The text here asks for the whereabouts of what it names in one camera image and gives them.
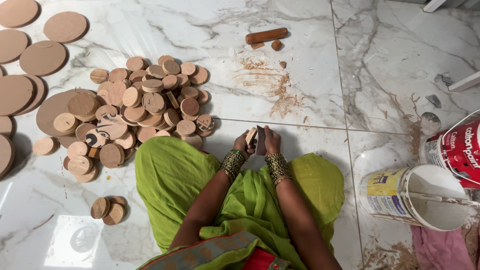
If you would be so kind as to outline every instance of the floor tile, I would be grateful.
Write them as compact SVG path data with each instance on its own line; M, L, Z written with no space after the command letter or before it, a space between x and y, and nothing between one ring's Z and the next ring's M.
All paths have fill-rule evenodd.
M388 0L333 0L338 61L347 126L408 133L425 112L450 127L478 109L480 86L447 90L480 70L480 12L439 9ZM442 108L425 97L437 95Z

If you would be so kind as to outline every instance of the large mdf circle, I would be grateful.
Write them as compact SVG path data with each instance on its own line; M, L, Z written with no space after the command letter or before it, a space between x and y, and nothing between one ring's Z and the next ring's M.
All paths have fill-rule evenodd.
M72 89L65 92L55 94L46 99L36 113L36 124L38 128L45 134L53 137L67 136L70 132L60 132L53 126L53 121L57 116L68 111L68 101L71 97L80 93L88 93L96 97L95 93L87 89Z
M76 12L60 12L53 15L43 26L43 33L51 41L69 43L78 40L86 32L88 23Z
M39 8L33 0L6 0L0 4L0 25L17 28L32 23L38 16Z
M66 63L67 51L55 41L40 41L28 46L20 56L20 67L35 76L47 76L59 71Z
M27 77L8 75L0 77L0 116L18 113L35 97L35 88Z
M0 31L0 64L16 60L28 46L24 32L15 29Z

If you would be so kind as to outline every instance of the stack of wooden discs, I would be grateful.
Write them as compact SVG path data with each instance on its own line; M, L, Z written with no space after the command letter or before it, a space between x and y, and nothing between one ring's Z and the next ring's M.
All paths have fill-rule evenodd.
M102 219L106 225L118 224L125 216L127 201L120 196L100 197L92 204L90 216Z

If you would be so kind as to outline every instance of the bangle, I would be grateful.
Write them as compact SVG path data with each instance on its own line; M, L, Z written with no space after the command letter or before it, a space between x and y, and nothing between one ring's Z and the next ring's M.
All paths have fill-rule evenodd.
M245 157L241 154L238 150L231 150L223 159L222 163L220 164L220 170L224 171L229 179L230 182L233 183L235 178L240 172L240 168L245 162Z

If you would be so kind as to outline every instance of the wooden disc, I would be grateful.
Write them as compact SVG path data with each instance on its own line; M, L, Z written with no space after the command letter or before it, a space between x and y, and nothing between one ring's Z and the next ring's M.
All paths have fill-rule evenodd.
M172 60L172 61L174 61L175 59L173 59L173 57L171 57L171 56L169 56L169 55L162 55L162 56L160 56L160 58L158 58L158 64L159 64L159 65L163 65L163 63L164 63L166 60Z
M107 114L98 120L96 129L105 138L116 140L127 133L128 126L121 120L119 114Z
M75 178L81 183L88 183L93 181L98 176L98 168L93 165L92 169L84 175L76 175Z
M197 102L199 105L204 105L208 101L208 93L203 89L197 89L197 90L198 90Z
M163 78L162 82L164 89L172 89L179 83L175 75L167 75L165 78Z
M215 119L209 114L202 114L197 118L197 127L202 131L210 131L215 126Z
M20 55L20 67L30 75L47 76L59 71L67 62L65 47L55 41L40 41L28 46Z
M109 141L109 139L103 136L103 133L98 132L96 128L88 131L85 137L88 145L95 148L100 148Z
M137 139L131 131L128 131L122 138L115 140L115 143L122 147L122 149L132 148L136 142Z
M87 132L89 132L92 129L96 129L96 125L92 123L83 123L77 126L75 129L75 136L77 139L79 139L82 142L87 142Z
M103 106L100 106L100 108L98 108L95 112L95 117L97 120L100 120L102 119L102 117L104 115L107 115L107 114L117 114L117 107L115 106L112 106L112 105L103 105Z
M163 118L169 126L176 126L180 121L179 114L177 110L169 108L163 113Z
M0 31L0 64L9 63L22 54L28 46L28 38L24 32L15 29Z
M100 150L100 162L103 166L114 169L125 161L125 153L118 144L107 144Z
M90 216L98 220L104 218L110 210L110 201L107 198L100 197L93 204L90 209Z
M200 105L198 105L198 102L193 98L186 98L180 104L181 112L185 113L186 115L196 115L199 109Z
M103 223L108 226L118 224L123 218L125 210L120 204L111 204L108 214L102 219Z
M147 68L147 71L148 74L160 80L167 76L167 74L163 71L162 66L160 65L151 65Z
M0 25L6 28L25 26L38 17L39 10L33 0L6 0L0 4Z
M137 131L137 139L144 143L156 134L156 129L153 127L139 127Z
M180 65L181 73L187 76L191 76L197 70L197 67L192 62L184 62Z
M161 112L165 107L165 101L159 93L146 93L142 98L142 104L145 110L152 113Z
M20 112L17 112L15 115L26 114L28 112L35 110L38 106L40 106L42 101L47 96L47 89L42 79L38 78L37 76L33 76L29 74L23 74L22 76L25 76L30 79L30 81L35 86L34 88L36 88L36 92L30 105L28 105L25 109L21 110Z
M73 175L84 175L92 169L92 160L86 156L76 156L70 158L68 162L68 171Z
M190 120L182 120L177 124L177 131L182 136L189 136L195 133L195 123Z
M67 149L67 157L73 159L76 156L88 155L90 147L84 142L74 142Z
M108 80L111 82L121 82L130 78L130 71L124 68L116 68L110 72Z
M108 72L104 69L97 68L90 73L90 80L96 84L102 84L108 80Z
M127 60L127 68L132 72L144 69L144 67L145 67L145 62L139 56L130 57Z
M186 98L194 98L196 99L198 97L198 91L196 88L187 86L181 89L181 94L186 97Z
M73 132L78 126L78 120L69 112L64 112L53 121L53 127L60 132Z
M0 116L0 134L12 139L14 133L15 121L13 120L13 117Z
M140 104L140 91L135 87L130 87L123 93L122 102L127 107L135 107Z
M171 137L172 134L170 134L170 132L168 132L168 131L160 130L159 132L157 132L157 133L155 134L155 137L157 137L157 136L168 136L168 137Z
M52 154L56 148L58 148L58 143L51 137L40 138L33 144L33 152L39 156L48 156Z
M76 12L60 12L50 17L43 26L48 39L60 43L70 43L86 34L88 23L83 15Z
M190 77L190 83L194 86L204 84L208 79L208 72L205 68L197 66L197 70Z
M0 77L0 116L25 109L35 97L32 82L22 75Z

